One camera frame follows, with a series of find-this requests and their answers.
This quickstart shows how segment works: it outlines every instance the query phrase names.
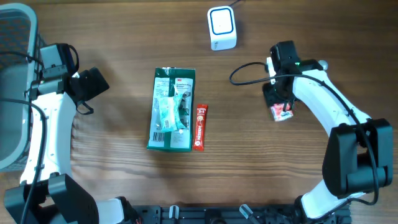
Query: brown wooden tabletop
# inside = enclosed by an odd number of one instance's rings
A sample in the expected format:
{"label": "brown wooden tabletop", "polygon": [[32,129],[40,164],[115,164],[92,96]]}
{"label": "brown wooden tabletop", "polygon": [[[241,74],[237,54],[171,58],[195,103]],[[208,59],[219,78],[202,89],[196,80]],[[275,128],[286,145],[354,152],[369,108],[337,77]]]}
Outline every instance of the brown wooden tabletop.
{"label": "brown wooden tabletop", "polygon": [[[77,114],[73,128],[73,177],[96,200],[122,195],[133,205],[265,205],[292,203],[314,188],[328,141],[316,117],[297,103],[292,119],[276,123],[261,84],[228,81],[235,68],[265,61],[283,40],[294,40],[302,59],[326,60],[330,79],[354,105],[398,127],[397,1],[247,0],[234,8],[237,46],[214,52],[206,13],[228,3],[31,5],[46,42],[74,45],[80,70],[96,66],[110,85],[89,101],[95,113]],[[146,149],[155,67],[196,69],[194,104],[209,104],[204,152]],[[253,66],[236,79],[264,76],[263,67]],[[20,175],[0,174],[1,201]],[[354,223],[398,223],[397,198],[393,181],[380,190],[377,205],[353,203]],[[0,220],[13,222],[3,203]]]}

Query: red wrapper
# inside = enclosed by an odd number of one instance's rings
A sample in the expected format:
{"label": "red wrapper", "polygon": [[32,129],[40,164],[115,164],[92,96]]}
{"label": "red wrapper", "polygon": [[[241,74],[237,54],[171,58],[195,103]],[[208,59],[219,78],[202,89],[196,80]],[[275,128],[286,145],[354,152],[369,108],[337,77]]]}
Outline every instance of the red wrapper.
{"label": "red wrapper", "polygon": [[197,108],[197,128],[195,132],[195,138],[193,140],[193,149],[197,151],[205,150],[203,142],[205,138],[207,108],[208,105],[198,105]]}

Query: white box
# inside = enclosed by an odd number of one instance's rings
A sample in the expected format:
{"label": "white box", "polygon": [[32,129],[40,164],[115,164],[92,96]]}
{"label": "white box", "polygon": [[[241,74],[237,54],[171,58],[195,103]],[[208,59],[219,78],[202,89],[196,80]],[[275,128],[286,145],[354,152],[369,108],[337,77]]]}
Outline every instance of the white box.
{"label": "white box", "polygon": [[220,6],[209,9],[207,20],[212,50],[226,50],[236,46],[235,17],[231,7]]}

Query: gray plastic bin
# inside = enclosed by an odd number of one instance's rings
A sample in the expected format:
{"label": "gray plastic bin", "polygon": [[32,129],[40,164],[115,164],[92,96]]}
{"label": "gray plastic bin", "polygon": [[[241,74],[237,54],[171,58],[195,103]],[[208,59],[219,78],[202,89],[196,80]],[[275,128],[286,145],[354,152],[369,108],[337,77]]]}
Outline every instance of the gray plastic bin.
{"label": "gray plastic bin", "polygon": [[[40,58],[43,39],[37,32],[35,12],[24,4],[0,6],[0,51],[16,51]],[[29,100],[26,90],[41,66],[26,58],[0,54],[0,98]],[[23,170],[29,153],[31,110],[0,102],[0,172]]]}

